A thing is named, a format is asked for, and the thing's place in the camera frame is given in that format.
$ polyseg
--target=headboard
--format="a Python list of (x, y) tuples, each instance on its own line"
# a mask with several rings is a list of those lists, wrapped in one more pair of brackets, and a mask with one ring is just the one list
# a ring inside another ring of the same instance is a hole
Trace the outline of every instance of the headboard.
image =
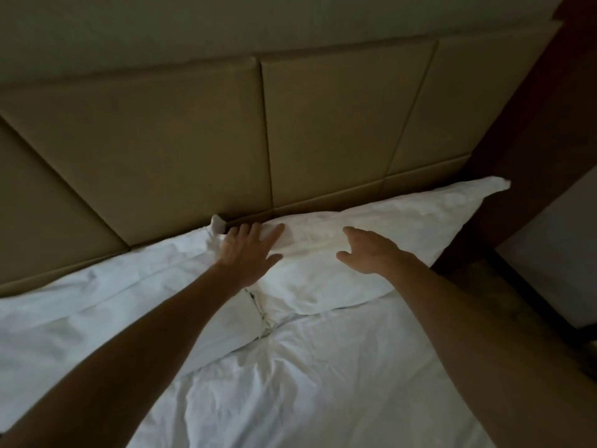
[(208, 223), (441, 184), (559, 24), (0, 88), (0, 295)]

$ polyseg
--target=white wall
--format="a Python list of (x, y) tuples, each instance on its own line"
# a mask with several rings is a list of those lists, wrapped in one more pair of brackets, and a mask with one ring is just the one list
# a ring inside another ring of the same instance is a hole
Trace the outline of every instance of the white wall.
[(0, 83), (545, 20), (561, 0), (3, 0)]
[(597, 323), (597, 166), (497, 252), (573, 326)]

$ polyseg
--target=white bedsheet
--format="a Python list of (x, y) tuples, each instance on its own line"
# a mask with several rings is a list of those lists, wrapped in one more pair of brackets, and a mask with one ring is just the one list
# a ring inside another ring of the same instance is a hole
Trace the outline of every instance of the white bedsheet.
[(174, 382), (148, 447), (492, 447), (402, 298), (301, 316)]

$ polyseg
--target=floor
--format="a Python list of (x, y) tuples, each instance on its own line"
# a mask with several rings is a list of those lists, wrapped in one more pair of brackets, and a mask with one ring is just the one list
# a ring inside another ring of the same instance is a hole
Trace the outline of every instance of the floor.
[(597, 382), (595, 346), (572, 347), (564, 344), (558, 334), (487, 261), (477, 261), (444, 276), (462, 290), (479, 297), (490, 311), (516, 321), (523, 330), (543, 338), (554, 349), (565, 352), (577, 361), (580, 370)]

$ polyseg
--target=forearm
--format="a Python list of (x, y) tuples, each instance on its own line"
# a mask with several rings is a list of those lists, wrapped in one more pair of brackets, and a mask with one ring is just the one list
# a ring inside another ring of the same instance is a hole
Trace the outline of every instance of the forearm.
[(126, 446), (205, 324), (237, 291), (225, 271), (211, 268), (80, 363), (0, 446)]
[(383, 275), (498, 447), (597, 440), (597, 387), (569, 359), (486, 311), (414, 256), (405, 255)]

